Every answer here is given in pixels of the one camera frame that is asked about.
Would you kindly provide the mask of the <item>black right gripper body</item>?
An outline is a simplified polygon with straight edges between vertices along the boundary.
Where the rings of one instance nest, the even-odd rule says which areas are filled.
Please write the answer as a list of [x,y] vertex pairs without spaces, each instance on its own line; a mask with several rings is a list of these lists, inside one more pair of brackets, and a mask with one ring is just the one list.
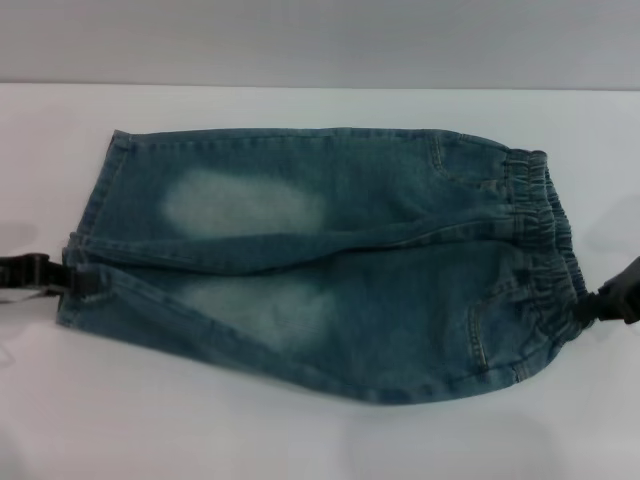
[[622,320],[627,325],[639,321],[639,270],[637,257],[599,290],[600,321]]

